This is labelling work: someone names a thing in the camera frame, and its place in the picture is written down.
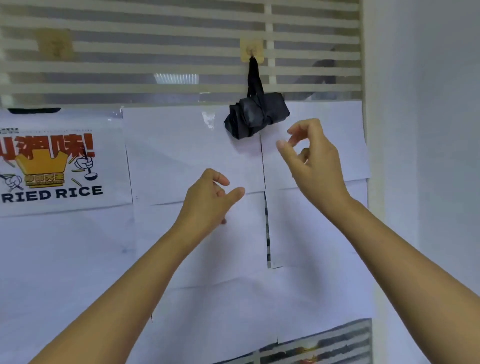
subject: forearm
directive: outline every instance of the forearm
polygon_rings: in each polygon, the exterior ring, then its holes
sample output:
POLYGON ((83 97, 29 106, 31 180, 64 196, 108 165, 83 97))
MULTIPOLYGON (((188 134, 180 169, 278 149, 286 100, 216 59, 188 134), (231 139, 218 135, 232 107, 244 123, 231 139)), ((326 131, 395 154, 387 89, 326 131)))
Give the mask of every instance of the forearm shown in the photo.
POLYGON ((480 362, 480 299, 352 200, 332 222, 432 364, 480 362))
POLYGON ((177 230, 165 234, 31 363, 125 363, 173 273, 196 245, 191 239, 177 230))

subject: finger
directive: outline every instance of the finger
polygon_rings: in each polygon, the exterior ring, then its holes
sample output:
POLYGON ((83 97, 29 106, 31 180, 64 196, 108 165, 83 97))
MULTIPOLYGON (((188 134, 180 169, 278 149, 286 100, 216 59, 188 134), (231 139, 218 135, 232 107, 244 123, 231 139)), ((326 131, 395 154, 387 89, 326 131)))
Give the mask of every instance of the finger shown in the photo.
POLYGON ((216 184, 215 182, 213 182, 213 188, 214 188, 215 193, 218 197, 225 196, 225 190, 222 187, 220 187, 218 184, 216 184))
POLYGON ((243 196, 245 196, 245 189, 243 187, 237 187, 225 195, 223 197, 227 207, 225 213, 227 213, 233 205, 239 202, 243 196))
POLYGON ((310 141, 319 141, 324 135, 322 124, 318 119, 300 120, 293 124, 287 133, 292 135, 289 139, 291 146, 296 146, 298 142, 304 139, 310 139, 310 141))
POLYGON ((310 148, 303 148, 299 154, 299 159, 305 164, 310 157, 310 148))
POLYGON ((290 168, 290 172, 292 172, 293 177, 295 177, 296 174, 305 167, 304 162, 302 162, 300 157, 297 155, 297 152, 295 152, 293 147, 285 140, 279 140, 276 143, 276 147, 283 160, 288 165, 288 168, 290 168))
POLYGON ((222 186, 228 186, 230 184, 230 181, 228 180, 227 177, 225 177, 223 174, 220 172, 217 172, 216 170, 213 170, 211 168, 207 168, 203 174, 202 177, 204 179, 212 180, 215 182, 218 182, 222 186))

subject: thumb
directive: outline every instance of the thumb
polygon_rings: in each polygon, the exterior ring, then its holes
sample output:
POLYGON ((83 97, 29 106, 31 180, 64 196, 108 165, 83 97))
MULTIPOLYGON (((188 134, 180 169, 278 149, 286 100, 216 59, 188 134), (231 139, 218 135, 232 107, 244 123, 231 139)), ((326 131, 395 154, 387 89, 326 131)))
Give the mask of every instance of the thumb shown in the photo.
POLYGON ((292 172, 292 175, 296 174, 300 168, 304 167, 304 164, 297 155, 297 152, 295 152, 293 147, 288 142, 286 142, 285 140, 279 140, 276 143, 276 147, 280 152, 283 160, 288 165, 288 168, 290 168, 290 172, 292 172))
POLYGON ((223 199, 225 201, 227 211, 230 210, 233 205, 239 202, 244 195, 245 189, 243 187, 237 187, 236 189, 230 191, 227 195, 225 195, 223 199))

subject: exclamation mark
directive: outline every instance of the exclamation mark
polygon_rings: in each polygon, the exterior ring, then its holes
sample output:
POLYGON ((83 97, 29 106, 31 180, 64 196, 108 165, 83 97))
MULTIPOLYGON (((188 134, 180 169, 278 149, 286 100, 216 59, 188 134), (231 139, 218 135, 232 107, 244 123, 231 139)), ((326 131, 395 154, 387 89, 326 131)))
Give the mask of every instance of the exclamation mark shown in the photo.
POLYGON ((91 152, 87 152, 88 157, 95 157, 95 152, 93 151, 93 138, 90 133, 84 134, 85 146, 87 150, 91 150, 91 152))

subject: fingernail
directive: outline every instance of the fingernail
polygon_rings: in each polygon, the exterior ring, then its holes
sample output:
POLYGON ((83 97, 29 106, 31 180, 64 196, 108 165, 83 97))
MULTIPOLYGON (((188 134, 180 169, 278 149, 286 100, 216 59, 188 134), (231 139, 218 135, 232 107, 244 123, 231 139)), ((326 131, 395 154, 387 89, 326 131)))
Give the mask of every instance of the fingernail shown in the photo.
POLYGON ((283 149, 285 145, 287 145, 287 142, 285 140, 277 140, 276 142, 277 149, 283 149))

